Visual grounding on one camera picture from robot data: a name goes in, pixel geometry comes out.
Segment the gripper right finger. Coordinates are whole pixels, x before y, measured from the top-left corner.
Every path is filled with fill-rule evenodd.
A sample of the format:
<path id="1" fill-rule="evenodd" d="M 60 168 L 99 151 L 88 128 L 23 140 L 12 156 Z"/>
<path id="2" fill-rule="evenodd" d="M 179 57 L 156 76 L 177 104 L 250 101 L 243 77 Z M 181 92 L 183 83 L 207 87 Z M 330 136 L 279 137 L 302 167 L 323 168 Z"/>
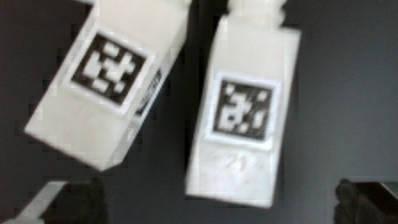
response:
<path id="1" fill-rule="evenodd" d="M 398 182 L 339 181 L 334 224 L 398 224 Z"/>

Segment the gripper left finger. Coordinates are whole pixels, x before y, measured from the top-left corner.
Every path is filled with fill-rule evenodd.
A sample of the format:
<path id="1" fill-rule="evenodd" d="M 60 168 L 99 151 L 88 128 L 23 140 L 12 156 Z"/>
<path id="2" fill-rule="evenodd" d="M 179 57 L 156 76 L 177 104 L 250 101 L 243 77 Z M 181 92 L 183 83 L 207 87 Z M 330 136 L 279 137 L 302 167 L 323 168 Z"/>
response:
<path id="1" fill-rule="evenodd" d="M 101 180 L 49 181 L 5 224 L 108 224 Z"/>

